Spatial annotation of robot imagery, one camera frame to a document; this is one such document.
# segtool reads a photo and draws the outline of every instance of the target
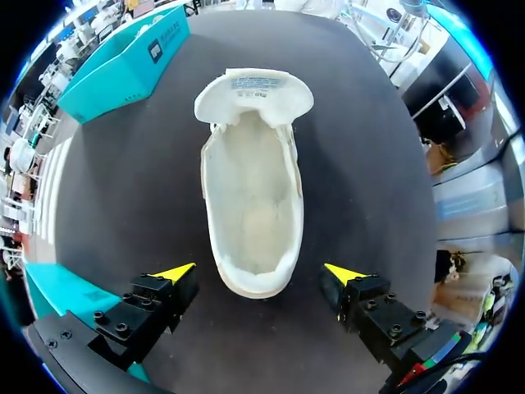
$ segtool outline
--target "shoe tongue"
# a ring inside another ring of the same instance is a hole
[[[228,69],[195,99],[195,117],[207,123],[235,125],[240,114],[256,110],[270,126],[292,123],[313,106],[313,95],[300,79],[283,71]]]

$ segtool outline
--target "floor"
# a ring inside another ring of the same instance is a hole
[[[26,259],[32,263],[55,263],[55,219],[57,212],[58,190],[62,170],[66,161],[71,138],[79,129],[79,123],[61,110],[55,115],[60,122],[49,130],[52,139],[42,138],[36,150],[47,154],[40,176],[40,182],[34,200],[34,206],[40,211],[35,234],[29,238]]]

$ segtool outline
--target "white chair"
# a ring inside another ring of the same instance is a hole
[[[56,127],[54,127],[51,130],[51,125],[56,125],[60,121],[60,119],[56,117],[52,117],[48,109],[43,104],[40,104],[40,105],[43,106],[42,107],[42,118],[40,120],[40,123],[36,127],[36,132],[39,133],[42,137],[51,139],[55,136],[55,130],[57,129]]]
[[[35,228],[35,219],[39,216],[31,202],[22,200],[21,203],[5,197],[0,204],[0,213],[6,218],[18,222],[18,230],[26,235],[31,235]]]
[[[0,237],[0,250],[2,251],[2,258],[6,263],[8,270],[13,269],[14,267],[23,269],[23,249],[8,248],[6,242]]]
[[[40,176],[34,172],[34,165],[37,162],[41,164],[45,158],[46,155],[37,153],[28,140],[19,138],[11,147],[9,164],[14,171],[40,181]]]

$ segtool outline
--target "teal box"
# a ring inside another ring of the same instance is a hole
[[[137,37],[144,25],[149,28]],[[147,98],[188,36],[183,6],[152,11],[119,27],[76,72],[58,106],[86,123]]]

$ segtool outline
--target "table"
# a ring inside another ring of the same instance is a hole
[[[378,271],[429,305],[436,224],[417,130],[380,65],[335,21],[280,11],[189,18],[192,35],[153,95],[77,132],[58,196],[57,261],[117,294],[141,272],[198,265],[200,292],[144,362],[182,394],[374,393],[389,374],[317,289],[322,263]],[[194,98],[227,67],[288,71],[312,90],[294,123],[304,236],[278,296],[243,299],[217,273],[200,185],[209,125]]]

